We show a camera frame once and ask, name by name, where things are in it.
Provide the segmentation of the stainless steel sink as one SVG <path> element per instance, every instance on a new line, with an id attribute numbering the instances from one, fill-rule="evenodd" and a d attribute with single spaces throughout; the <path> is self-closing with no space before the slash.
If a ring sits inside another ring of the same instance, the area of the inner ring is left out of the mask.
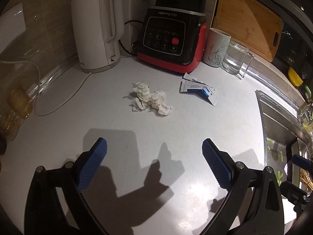
<path id="1" fill-rule="evenodd" d="M 256 91 L 264 135 L 265 165 L 274 169 L 279 181 L 289 181 L 309 192 L 300 180 L 300 168 L 291 161 L 292 156 L 312 157 L 311 136 L 297 119 L 274 99 Z"/>

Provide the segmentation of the yellow bowl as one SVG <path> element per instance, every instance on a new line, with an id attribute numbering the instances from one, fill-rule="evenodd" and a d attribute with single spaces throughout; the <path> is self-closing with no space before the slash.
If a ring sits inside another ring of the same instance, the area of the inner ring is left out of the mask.
<path id="1" fill-rule="evenodd" d="M 303 80 L 292 67 L 289 67 L 288 78 L 290 82 L 292 83 L 292 85 L 296 88 L 303 84 Z"/>

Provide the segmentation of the blue white sachet wrapper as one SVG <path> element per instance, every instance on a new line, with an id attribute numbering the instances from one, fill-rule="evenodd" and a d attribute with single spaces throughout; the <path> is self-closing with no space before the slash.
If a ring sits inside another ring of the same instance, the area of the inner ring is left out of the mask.
<path id="1" fill-rule="evenodd" d="M 219 97 L 217 89 L 202 83 L 187 80 L 181 82 L 180 93 L 195 94 L 213 106 L 217 104 Z"/>

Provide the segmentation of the amber glass jar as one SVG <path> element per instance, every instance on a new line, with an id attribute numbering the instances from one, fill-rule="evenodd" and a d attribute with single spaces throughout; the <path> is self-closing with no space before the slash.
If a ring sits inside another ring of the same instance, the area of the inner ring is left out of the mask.
<path id="1" fill-rule="evenodd" d="M 9 91 L 7 103 L 23 120 L 27 119 L 32 113 L 32 101 L 21 84 L 17 84 Z"/>

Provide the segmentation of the clear glass mug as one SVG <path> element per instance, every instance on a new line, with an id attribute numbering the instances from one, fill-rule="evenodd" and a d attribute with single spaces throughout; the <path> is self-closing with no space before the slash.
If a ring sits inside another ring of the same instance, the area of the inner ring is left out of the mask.
<path id="1" fill-rule="evenodd" d="M 243 43 L 231 39 L 221 68 L 239 79 L 243 79 L 250 67 L 254 55 Z"/>

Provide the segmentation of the small torn white wrapper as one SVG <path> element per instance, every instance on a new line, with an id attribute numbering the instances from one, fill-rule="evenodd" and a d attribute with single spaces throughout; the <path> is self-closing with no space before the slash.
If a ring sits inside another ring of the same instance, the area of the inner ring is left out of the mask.
<path id="1" fill-rule="evenodd" d="M 195 78 L 194 76 L 192 76 L 192 75 L 190 75 L 188 73 L 184 74 L 183 79 L 185 79 L 187 81 L 191 81 L 191 82 L 197 82 L 197 83 L 204 84 L 203 81 L 198 80 L 197 78 Z"/>

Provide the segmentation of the crumpled white tissue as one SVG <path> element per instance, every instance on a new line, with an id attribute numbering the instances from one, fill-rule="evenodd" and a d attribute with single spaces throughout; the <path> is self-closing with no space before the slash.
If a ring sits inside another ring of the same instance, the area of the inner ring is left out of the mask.
<path id="1" fill-rule="evenodd" d="M 133 112 L 141 112 L 146 109 L 153 109 L 159 116 L 169 116 L 173 107 L 167 104 L 165 90 L 150 90 L 150 87 L 143 82 L 133 82 L 132 91 L 124 96 L 130 99 L 130 106 Z"/>

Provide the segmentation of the white ceramic cup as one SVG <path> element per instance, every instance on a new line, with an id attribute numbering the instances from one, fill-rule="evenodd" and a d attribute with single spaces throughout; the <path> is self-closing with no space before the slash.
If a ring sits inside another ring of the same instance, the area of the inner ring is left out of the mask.
<path id="1" fill-rule="evenodd" d="M 210 28 L 202 61 L 211 67 L 220 67 L 226 55 L 231 36 L 219 29 Z"/>

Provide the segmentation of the wooden cutting board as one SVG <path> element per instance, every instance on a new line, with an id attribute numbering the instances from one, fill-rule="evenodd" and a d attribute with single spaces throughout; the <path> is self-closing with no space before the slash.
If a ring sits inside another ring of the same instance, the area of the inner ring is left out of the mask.
<path id="1" fill-rule="evenodd" d="M 257 0 L 217 0 L 212 27 L 272 62 L 279 47 L 282 24 L 277 14 Z"/>

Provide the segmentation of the red black blender base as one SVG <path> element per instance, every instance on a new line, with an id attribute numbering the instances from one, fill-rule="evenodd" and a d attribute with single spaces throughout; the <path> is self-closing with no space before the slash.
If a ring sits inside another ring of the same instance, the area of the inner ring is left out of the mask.
<path id="1" fill-rule="evenodd" d="M 137 59 L 175 73 L 199 65 L 206 34 L 206 0 L 156 0 L 139 35 Z"/>

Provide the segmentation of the white electric kettle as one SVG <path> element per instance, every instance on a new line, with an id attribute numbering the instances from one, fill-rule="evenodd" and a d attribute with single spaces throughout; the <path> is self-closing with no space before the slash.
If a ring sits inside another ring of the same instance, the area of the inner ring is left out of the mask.
<path id="1" fill-rule="evenodd" d="M 71 15 L 81 70 L 98 73 L 115 67 L 125 30 L 122 0 L 72 0 Z"/>

